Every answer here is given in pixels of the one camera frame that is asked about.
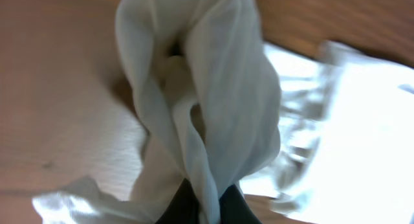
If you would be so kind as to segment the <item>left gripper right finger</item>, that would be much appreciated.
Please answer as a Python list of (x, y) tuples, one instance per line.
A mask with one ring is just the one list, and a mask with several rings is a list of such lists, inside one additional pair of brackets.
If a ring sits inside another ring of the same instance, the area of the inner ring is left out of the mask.
[(221, 224), (261, 224), (236, 185), (229, 186), (219, 199)]

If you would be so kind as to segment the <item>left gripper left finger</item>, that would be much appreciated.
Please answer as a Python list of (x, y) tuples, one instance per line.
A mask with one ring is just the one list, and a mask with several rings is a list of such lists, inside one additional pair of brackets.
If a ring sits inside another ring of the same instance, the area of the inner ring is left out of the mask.
[(199, 206), (191, 183), (184, 179), (171, 203), (155, 224), (199, 224)]

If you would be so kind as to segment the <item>white t-shirt with black print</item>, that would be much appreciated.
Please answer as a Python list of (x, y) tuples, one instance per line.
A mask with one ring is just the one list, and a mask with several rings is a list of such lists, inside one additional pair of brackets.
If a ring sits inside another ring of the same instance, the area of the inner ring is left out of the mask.
[(121, 0), (115, 33), (148, 132), (130, 201), (80, 179), (36, 196), (44, 223), (155, 223), (184, 179), (199, 223), (272, 189), (320, 223), (413, 221), (413, 71), (329, 41), (315, 69), (272, 57), (254, 0)]

